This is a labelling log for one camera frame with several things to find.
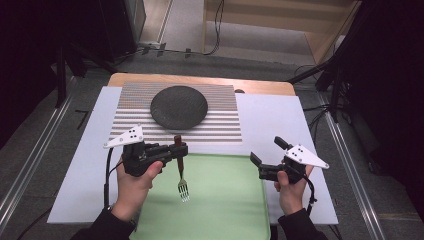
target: white tabletop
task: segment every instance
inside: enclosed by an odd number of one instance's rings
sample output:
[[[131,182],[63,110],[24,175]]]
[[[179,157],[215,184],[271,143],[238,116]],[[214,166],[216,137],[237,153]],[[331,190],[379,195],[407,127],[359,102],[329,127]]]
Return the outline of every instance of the white tabletop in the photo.
[[[62,183],[48,223],[93,222],[103,207],[105,159],[108,150],[103,144],[108,140],[121,93],[120,87],[104,87],[91,114],[80,144]],[[286,142],[302,144],[315,153],[305,116],[298,97],[236,94],[243,145],[204,146],[190,145],[191,153],[250,155],[254,152],[266,164],[279,164],[284,150],[274,144],[275,136]],[[115,148],[111,166],[115,165],[122,148]],[[110,177],[110,202],[117,197],[116,175]],[[315,224],[338,224],[337,216],[323,172],[315,168],[311,175],[318,201],[312,209]],[[284,213],[279,207],[278,193],[273,183],[265,181],[269,220],[276,224]],[[308,187],[303,202],[307,206]]]

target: white triangular marker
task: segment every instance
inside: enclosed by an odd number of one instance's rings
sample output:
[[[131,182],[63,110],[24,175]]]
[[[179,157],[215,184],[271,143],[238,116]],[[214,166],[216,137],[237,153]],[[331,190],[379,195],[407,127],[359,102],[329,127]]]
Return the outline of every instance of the white triangular marker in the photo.
[[[303,165],[311,165],[324,169],[328,169],[330,167],[326,162],[322,161],[321,158],[317,157],[315,154],[300,144],[287,150],[286,156],[293,161]]]
[[[128,145],[132,143],[141,142],[144,140],[143,137],[143,128],[141,127],[141,124],[138,126],[135,126],[131,128],[130,130],[125,131],[118,137],[110,140],[108,143],[105,143],[103,148],[111,148],[111,147],[117,147],[122,145]]]

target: aluminum rail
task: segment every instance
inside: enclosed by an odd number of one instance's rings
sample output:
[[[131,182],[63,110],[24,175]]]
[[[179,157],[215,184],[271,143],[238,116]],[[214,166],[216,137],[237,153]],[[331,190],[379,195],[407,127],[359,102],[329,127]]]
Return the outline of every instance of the aluminum rail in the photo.
[[[68,83],[68,94],[62,106],[54,110],[49,122],[41,133],[24,166],[16,177],[12,187],[3,198],[0,205],[0,236],[3,234],[6,225],[10,220],[10,217],[15,211],[23,193],[25,192],[26,187],[28,186],[39,163],[41,162],[51,139],[53,138],[58,126],[60,125],[63,116],[65,115],[72,100],[73,92],[76,89],[77,84],[78,82],[76,77],[72,77]]]
[[[321,105],[329,103],[327,98],[321,93],[318,93],[318,98]],[[339,125],[333,121],[330,113],[326,113],[326,118],[371,239],[384,240],[386,237],[380,225],[380,221],[378,220],[377,213],[375,212],[371,200],[365,190],[364,184],[356,171],[355,163],[343,138],[342,131],[339,128]]]

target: black sleeve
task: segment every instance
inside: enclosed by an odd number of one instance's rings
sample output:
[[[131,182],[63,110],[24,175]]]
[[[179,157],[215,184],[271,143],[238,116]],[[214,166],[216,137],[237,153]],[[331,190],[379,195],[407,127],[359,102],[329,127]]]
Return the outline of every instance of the black sleeve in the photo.
[[[122,240],[128,239],[133,230],[134,225],[103,209],[90,228],[79,230],[71,240]]]
[[[302,209],[289,216],[282,216],[278,219],[286,234],[287,240],[326,240],[324,233],[319,232],[305,209]]]

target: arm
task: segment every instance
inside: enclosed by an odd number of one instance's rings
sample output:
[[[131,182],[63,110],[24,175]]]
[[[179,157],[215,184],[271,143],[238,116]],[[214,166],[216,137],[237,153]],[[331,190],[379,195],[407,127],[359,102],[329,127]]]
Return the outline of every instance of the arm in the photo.
[[[90,228],[78,231],[71,239],[128,239],[135,227],[130,221],[142,207],[162,166],[162,162],[157,161],[142,176],[133,177],[126,174],[120,164],[117,168],[118,199],[112,210],[103,209]]]
[[[322,232],[316,230],[303,208],[302,196],[305,190],[306,181],[300,180],[296,184],[289,184],[289,179],[284,171],[277,174],[278,182],[275,188],[280,192],[280,206],[285,216],[278,219],[288,240],[322,240],[327,239]]]

